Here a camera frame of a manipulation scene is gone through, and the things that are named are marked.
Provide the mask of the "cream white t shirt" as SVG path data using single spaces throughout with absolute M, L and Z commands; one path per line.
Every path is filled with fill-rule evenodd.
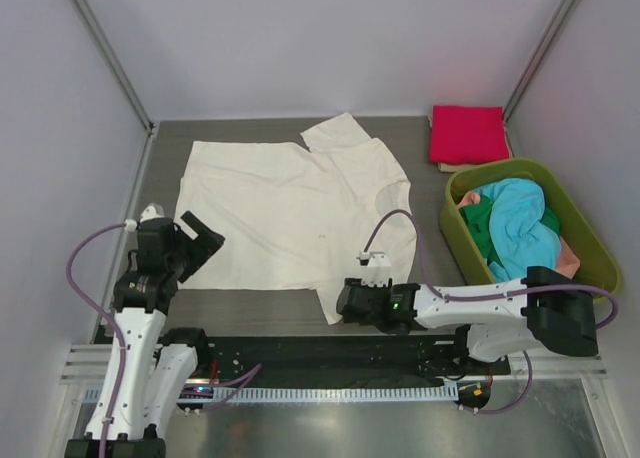
M 416 248 L 410 188 L 389 148 L 349 114 L 307 129 L 300 143 L 197 141 L 176 214 L 192 213 L 225 242 L 186 287 L 311 289 L 334 324 L 363 249 L 389 257 L 393 281 L 408 279 Z

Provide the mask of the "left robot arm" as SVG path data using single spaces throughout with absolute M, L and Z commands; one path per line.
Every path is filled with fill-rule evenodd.
M 91 307 L 114 338 L 101 394 L 67 457 L 163 457 L 165 433 L 189 377 L 204 376 L 213 362 L 201 328 L 164 328 L 172 298 L 223 246 L 224 237 L 185 212 L 178 221 L 149 205 L 138 220 L 122 223 L 137 247 L 114 286 L 113 309 Z

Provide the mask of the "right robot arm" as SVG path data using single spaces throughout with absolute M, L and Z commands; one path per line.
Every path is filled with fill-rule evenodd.
M 459 287 L 371 286 L 348 278 L 336 311 L 347 323 L 389 335 L 453 326 L 462 342 L 451 348 L 451 362 L 471 374 L 485 363 L 530 349 L 596 356 L 595 292 L 545 267 L 530 267 L 525 277 L 507 282 Z

